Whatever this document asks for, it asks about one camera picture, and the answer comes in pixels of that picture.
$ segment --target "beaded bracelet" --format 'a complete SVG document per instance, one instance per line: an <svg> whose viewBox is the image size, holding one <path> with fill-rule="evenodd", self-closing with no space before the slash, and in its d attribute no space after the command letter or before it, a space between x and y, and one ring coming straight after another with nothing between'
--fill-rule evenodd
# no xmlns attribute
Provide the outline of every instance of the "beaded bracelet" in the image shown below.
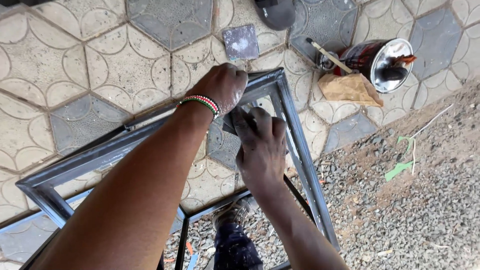
<svg viewBox="0 0 480 270"><path fill-rule="evenodd" d="M187 101L195 100L198 101L205 106L207 106L212 112L213 112L213 119L217 118L219 115L219 110L218 110L218 104L211 98L207 96L201 96L201 95L193 95L193 96L188 96L184 97L178 104L177 108L180 107L183 103Z"/></svg>

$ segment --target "paintbrush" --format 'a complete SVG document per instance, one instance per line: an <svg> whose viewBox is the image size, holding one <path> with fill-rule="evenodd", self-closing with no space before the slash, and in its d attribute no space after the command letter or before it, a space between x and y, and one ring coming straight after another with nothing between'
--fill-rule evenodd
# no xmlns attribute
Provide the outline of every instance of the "paintbrush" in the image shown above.
<svg viewBox="0 0 480 270"><path fill-rule="evenodd" d="M344 63L340 62L340 60L338 60L337 58L333 57L324 48L320 47L320 45L318 45L313 39L308 37L307 42L312 44L315 48L317 48L317 50L320 51L320 53L322 53L323 55L328 57L333 63L335 63L337 66L339 66L341 69L343 69L346 73L348 73L348 74L352 73L352 70L349 67L347 67Z"/></svg>

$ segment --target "paper bag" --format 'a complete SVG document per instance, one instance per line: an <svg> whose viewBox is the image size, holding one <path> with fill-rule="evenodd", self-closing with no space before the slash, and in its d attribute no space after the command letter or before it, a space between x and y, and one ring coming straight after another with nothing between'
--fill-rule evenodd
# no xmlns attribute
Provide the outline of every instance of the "paper bag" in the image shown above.
<svg viewBox="0 0 480 270"><path fill-rule="evenodd" d="M329 101L353 101L360 105L383 107L375 87L362 74L337 76L326 74L318 80L318 87Z"/></svg>

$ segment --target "sneaker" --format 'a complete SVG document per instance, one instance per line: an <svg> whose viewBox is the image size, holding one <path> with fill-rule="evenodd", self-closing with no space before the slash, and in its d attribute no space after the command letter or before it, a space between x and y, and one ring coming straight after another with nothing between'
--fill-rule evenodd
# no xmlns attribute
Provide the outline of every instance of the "sneaker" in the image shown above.
<svg viewBox="0 0 480 270"><path fill-rule="evenodd" d="M252 0L258 16L270 29L282 31L295 23L292 0Z"/></svg>
<svg viewBox="0 0 480 270"><path fill-rule="evenodd" d="M258 208L257 201L255 201L252 195L248 195L234 202L227 209L218 212L213 217L215 230L218 230L220 226L226 223L241 224L243 221L246 221L249 216L252 216Z"/></svg>

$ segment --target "square sandpaper piece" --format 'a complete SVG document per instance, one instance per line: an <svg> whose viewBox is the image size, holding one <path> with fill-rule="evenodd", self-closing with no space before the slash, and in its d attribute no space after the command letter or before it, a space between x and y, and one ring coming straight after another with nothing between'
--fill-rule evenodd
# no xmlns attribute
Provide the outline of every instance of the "square sandpaper piece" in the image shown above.
<svg viewBox="0 0 480 270"><path fill-rule="evenodd" d="M257 59L258 42L253 25L226 29L223 32L225 49L230 59Z"/></svg>

